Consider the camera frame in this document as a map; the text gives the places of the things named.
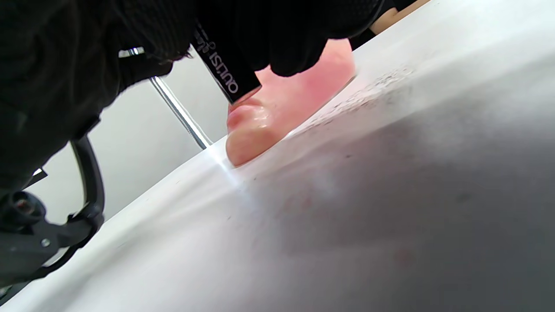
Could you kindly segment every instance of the gloved hand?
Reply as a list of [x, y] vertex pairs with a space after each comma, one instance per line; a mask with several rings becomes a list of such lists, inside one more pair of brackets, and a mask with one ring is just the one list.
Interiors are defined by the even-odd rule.
[[[253, 70], [313, 66], [328, 38], [366, 29], [383, 0], [204, 0]], [[0, 195], [27, 184], [130, 85], [187, 54], [196, 0], [1, 0]], [[119, 59], [144, 47], [146, 54]]]
[[217, 0], [256, 71], [269, 64], [292, 76], [320, 58], [328, 39], [360, 34], [379, 17], [384, 0]]
[[0, 1], [0, 193], [25, 186], [127, 87], [170, 72], [146, 54], [118, 58], [140, 46], [110, 0]]
[[[271, 65], [274, 73], [287, 77], [312, 67], [328, 39], [348, 38], [368, 29], [379, 17], [384, 0], [203, 0], [196, 5], [182, 0], [176, 1], [179, 7], [174, 4], [165, 10], [173, 12], [166, 16], [153, 14], [157, 0], [117, 3], [120, 14], [133, 20], [129, 28], [146, 34], [151, 50], [161, 55], [190, 38], [194, 13], [213, 16], [210, 11], [218, 9], [225, 19], [220, 21], [222, 30], [234, 36], [253, 70]], [[177, 17], [175, 12], [183, 10], [190, 14]]]

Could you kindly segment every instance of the black knob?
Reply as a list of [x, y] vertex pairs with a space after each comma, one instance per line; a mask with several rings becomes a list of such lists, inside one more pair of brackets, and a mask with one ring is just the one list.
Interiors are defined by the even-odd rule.
[[27, 192], [10, 193], [0, 200], [0, 229], [4, 231], [21, 232], [45, 215], [41, 201]]

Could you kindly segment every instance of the black sleeve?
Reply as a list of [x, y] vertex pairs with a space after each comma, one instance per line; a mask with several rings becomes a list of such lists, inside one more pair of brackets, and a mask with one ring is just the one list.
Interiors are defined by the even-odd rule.
[[[377, 14], [378, 18], [381, 17], [385, 12], [395, 7], [396, 6], [393, 0], [384, 0], [384, 2], [382, 3], [381, 7], [378, 10], [378, 14]], [[351, 49], [353, 51], [358, 49], [358, 47], [365, 44], [375, 36], [376, 35], [369, 28], [367, 28], [361, 34], [349, 38], [349, 42], [351, 43]]]

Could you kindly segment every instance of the metal rod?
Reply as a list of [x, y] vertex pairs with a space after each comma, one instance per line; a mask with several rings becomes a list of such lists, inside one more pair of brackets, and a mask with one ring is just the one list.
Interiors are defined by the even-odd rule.
[[[143, 51], [138, 48], [128, 50], [131, 56], [141, 54]], [[197, 145], [201, 149], [206, 149], [208, 146], [212, 145], [212, 141], [204, 133], [201, 127], [196, 123], [191, 114], [185, 109], [181, 102], [175, 97], [168, 85], [159, 77], [152, 77], [150, 83], [154, 86], [158, 94], [164, 99], [164, 102], [168, 105], [174, 115], [177, 117], [179, 122], [185, 127], [187, 132], [193, 137]]]

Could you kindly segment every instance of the glove finger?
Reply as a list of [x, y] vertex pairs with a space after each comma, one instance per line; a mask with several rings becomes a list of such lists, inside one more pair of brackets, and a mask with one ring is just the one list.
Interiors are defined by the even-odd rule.
[[270, 65], [279, 76], [293, 76], [306, 68], [308, 52], [319, 46], [321, 37], [311, 29], [307, 1], [272, 4]]
[[150, 58], [146, 54], [120, 58], [119, 91], [122, 92], [131, 85], [154, 76], [165, 76], [170, 73], [172, 67], [173, 62], [160, 63], [159, 60]]
[[241, 52], [254, 71], [270, 64], [269, 1], [242, 0], [236, 2], [234, 36]]
[[316, 63], [320, 60], [320, 57], [322, 56], [322, 52], [326, 47], [326, 43], [327, 43], [327, 39], [322, 39], [319, 42], [315, 42], [313, 45], [307, 48], [306, 61], [305, 61], [304, 67], [300, 72], [304, 72], [305, 70], [316, 65]]
[[360, 34], [375, 22], [385, 0], [327, 0], [319, 15], [328, 38], [344, 39]]

